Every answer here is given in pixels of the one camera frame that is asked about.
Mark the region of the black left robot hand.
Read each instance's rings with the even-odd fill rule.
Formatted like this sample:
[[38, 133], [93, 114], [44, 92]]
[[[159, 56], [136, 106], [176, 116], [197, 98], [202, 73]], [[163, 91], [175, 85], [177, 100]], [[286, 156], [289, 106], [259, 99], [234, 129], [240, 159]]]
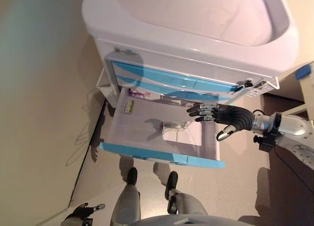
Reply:
[[104, 203], [90, 207], [89, 204], [86, 202], [79, 205], [69, 216], [67, 216], [67, 218], [76, 217], [83, 220], [88, 218], [93, 213], [103, 210], [104, 208], [105, 208]]

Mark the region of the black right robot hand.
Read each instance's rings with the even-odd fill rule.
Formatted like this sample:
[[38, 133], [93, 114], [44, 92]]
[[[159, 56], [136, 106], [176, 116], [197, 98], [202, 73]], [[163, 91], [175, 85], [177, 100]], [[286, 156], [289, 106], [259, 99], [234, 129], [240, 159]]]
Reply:
[[217, 141], [222, 141], [232, 134], [252, 130], [255, 115], [244, 108], [223, 104], [199, 104], [187, 109], [190, 117], [196, 122], [212, 121], [224, 124], [226, 127], [216, 135]]

